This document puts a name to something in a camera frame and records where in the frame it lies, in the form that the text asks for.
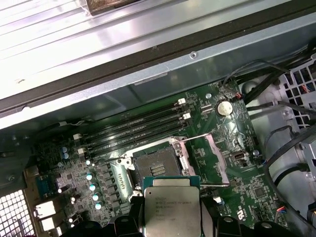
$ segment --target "white connector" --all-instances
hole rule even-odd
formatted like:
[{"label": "white connector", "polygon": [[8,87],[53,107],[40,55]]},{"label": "white connector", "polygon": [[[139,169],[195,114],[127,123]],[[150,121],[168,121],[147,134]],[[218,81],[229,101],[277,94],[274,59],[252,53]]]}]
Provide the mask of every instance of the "white connector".
[{"label": "white connector", "polygon": [[85,148],[78,149],[78,155],[83,155],[85,153]]},{"label": "white connector", "polygon": [[80,133],[74,134],[73,135],[74,140],[79,140],[80,138],[82,138],[82,135]]}]

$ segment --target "motherboard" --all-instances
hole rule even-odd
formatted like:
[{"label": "motherboard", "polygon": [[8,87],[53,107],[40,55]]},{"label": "motherboard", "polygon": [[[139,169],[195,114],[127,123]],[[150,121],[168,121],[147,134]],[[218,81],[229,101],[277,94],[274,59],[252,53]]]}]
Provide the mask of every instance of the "motherboard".
[{"label": "motherboard", "polygon": [[144,177],[199,176],[222,215],[246,226],[276,217],[259,142],[235,82],[204,85],[37,142],[42,201],[63,195],[70,227],[127,214]]}]

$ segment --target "black rubber trim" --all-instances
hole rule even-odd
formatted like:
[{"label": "black rubber trim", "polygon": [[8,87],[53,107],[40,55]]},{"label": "black rubber trim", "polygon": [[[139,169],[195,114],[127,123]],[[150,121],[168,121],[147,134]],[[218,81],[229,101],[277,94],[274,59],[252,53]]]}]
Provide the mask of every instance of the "black rubber trim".
[{"label": "black rubber trim", "polygon": [[316,1],[291,0],[4,98],[0,100],[0,117],[313,12]]}]

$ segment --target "integrated circuit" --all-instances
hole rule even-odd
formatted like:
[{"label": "integrated circuit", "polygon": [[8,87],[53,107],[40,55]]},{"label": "integrated circuit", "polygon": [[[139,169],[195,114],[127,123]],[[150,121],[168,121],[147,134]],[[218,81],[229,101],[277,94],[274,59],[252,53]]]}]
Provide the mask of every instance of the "integrated circuit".
[{"label": "integrated circuit", "polygon": [[137,157],[134,165],[140,182],[142,182],[143,177],[148,176],[181,175],[179,163],[172,146]]},{"label": "integrated circuit", "polygon": [[264,188],[257,188],[257,189],[254,190],[254,192],[255,192],[255,195],[256,195],[257,198],[260,198],[260,197],[265,195]]}]

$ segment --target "red wire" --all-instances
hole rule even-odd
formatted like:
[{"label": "red wire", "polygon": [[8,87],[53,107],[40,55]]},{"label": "red wire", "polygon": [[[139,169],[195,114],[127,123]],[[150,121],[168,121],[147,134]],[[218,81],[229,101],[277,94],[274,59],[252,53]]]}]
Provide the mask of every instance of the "red wire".
[{"label": "red wire", "polygon": [[302,88],[303,88],[303,90],[304,90],[306,93],[309,92],[309,91],[307,90],[306,86],[303,85]]}]

